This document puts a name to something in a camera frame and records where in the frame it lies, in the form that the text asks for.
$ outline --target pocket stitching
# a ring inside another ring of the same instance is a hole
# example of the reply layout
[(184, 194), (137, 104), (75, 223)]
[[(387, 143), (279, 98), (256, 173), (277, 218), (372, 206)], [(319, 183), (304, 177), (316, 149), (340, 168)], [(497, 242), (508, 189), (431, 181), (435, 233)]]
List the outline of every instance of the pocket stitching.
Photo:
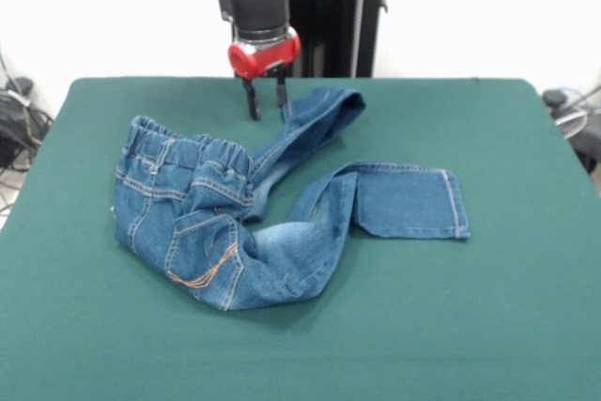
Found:
[[(189, 281), (181, 279), (177, 274), (172, 272), (171, 267), (173, 265), (173, 260), (175, 258), (175, 255), (177, 253), (177, 248), (178, 248), (178, 245), (180, 242), (180, 237), (183, 234), (188, 233), (194, 229), (205, 226), (207, 224), (214, 223), (215, 221), (221, 220), (223, 218), (225, 218), (229, 223), (228, 235), (229, 235), (230, 244), (223, 252), (223, 254), (220, 257), (217, 264), (213, 265), (210, 269), (205, 271), (203, 274), (201, 274), (197, 278), (189, 280)], [(210, 283), (212, 282), (214, 277), (219, 272), (219, 269), (221, 268), (221, 266), (224, 265), (230, 258), (234, 257), (234, 259), (233, 259), (233, 263), (235, 266), (234, 273), (229, 281), (227, 289), (225, 290), (222, 302), (219, 304), (219, 308), (221, 308), (222, 310), (228, 310), (232, 303), (232, 300), (234, 298), (234, 294), (236, 291), (236, 287), (238, 285), (239, 277), (242, 274), (242, 271), (244, 270), (244, 265), (242, 264), (242, 261), (239, 257), (239, 241), (238, 241), (236, 222), (228, 215), (219, 215), (217, 217), (210, 218), (201, 223), (189, 225), (188, 227), (185, 227), (184, 229), (174, 230), (173, 235), (174, 235), (174, 237), (171, 241), (169, 250), (167, 252), (167, 256), (165, 258), (165, 263), (164, 263), (165, 273), (167, 274), (167, 276), (169, 277), (170, 280), (172, 280), (176, 283), (182, 284), (182, 285), (188, 287), (190, 290), (198, 290), (198, 289), (209, 287)], [(198, 301), (203, 301), (200, 297), (200, 293), (197, 293), (197, 294), (191, 293), (191, 294)]]

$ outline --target belt loop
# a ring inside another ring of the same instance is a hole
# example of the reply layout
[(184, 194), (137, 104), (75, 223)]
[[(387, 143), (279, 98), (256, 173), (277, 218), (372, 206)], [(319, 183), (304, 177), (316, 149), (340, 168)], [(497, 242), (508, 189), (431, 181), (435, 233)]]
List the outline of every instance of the belt loop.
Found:
[(159, 174), (159, 169), (165, 161), (167, 152), (169, 152), (171, 145), (175, 141), (175, 138), (167, 138), (161, 143), (161, 147), (159, 148), (159, 155), (157, 155), (157, 160), (152, 164), (152, 166), (150, 166), (150, 175), (156, 176), (157, 174)]

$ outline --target orange stitching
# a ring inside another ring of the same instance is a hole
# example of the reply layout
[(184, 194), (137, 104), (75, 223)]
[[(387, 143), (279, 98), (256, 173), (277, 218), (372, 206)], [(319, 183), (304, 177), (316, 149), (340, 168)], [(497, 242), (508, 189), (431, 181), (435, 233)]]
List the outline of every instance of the orange stitching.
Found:
[(219, 270), (221, 265), (223, 265), (227, 261), (227, 259), (229, 259), (229, 257), (234, 255), (237, 251), (238, 242), (236, 241), (234, 244), (232, 244), (229, 248), (225, 250), (225, 252), (222, 255), (222, 258), (219, 259), (219, 262), (217, 262), (217, 264), (213, 266), (213, 268), (205, 272), (202, 276), (197, 277), (196, 279), (193, 279), (191, 281), (184, 281), (171, 271), (168, 271), (167, 275), (171, 280), (184, 284), (189, 288), (207, 288), (213, 280), (213, 278), (215, 277), (215, 274), (217, 274), (217, 271)]

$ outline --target black metal stand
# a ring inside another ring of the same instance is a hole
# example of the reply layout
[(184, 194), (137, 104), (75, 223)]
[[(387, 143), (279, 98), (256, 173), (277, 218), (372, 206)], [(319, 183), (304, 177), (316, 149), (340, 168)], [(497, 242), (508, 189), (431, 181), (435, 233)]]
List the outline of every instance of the black metal stand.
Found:
[(290, 0), (302, 53), (292, 77), (371, 77), (383, 0)]

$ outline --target elastic waistband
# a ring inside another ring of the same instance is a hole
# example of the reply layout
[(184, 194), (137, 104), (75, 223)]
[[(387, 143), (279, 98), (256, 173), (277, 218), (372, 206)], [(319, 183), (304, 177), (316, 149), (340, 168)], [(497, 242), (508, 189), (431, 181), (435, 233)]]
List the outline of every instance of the elastic waistband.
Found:
[(137, 116), (131, 122), (124, 154), (189, 169), (205, 162), (216, 162), (245, 177), (252, 165), (246, 149), (236, 143), (205, 134), (188, 138), (168, 130), (148, 116)]

